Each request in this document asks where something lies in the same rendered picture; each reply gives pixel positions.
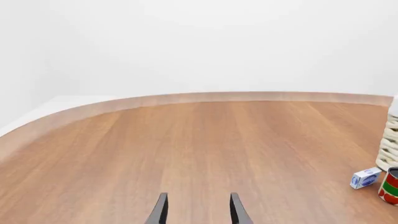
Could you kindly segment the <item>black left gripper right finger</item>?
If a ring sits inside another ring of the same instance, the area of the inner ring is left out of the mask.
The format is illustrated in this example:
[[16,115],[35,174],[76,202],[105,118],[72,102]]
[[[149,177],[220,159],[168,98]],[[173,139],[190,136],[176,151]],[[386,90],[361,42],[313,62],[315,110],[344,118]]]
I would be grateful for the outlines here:
[[236,192],[230,194],[229,211],[232,224],[252,224],[252,220]]

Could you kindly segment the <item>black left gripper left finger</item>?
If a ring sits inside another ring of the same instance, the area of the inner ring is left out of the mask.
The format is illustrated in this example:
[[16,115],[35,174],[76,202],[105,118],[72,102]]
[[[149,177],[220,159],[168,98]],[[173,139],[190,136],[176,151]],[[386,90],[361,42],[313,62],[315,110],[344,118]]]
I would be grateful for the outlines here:
[[168,209],[168,193],[163,192],[159,195],[155,207],[146,220],[146,224],[166,224]]

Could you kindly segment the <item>white blue cream cheese box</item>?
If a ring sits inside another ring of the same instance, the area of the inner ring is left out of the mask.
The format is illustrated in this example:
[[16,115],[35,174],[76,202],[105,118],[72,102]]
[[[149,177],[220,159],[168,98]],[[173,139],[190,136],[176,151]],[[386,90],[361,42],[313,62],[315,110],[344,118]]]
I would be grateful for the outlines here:
[[382,170],[378,167],[362,170],[353,174],[350,186],[355,190],[373,184],[381,174]]

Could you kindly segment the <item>red green tomato tin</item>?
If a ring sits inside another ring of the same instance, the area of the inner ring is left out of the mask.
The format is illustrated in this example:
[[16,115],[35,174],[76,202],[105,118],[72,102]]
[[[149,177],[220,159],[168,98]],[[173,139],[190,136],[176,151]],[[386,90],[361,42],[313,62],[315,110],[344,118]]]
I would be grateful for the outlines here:
[[386,203],[398,207],[398,167],[390,167],[387,170],[378,196]]

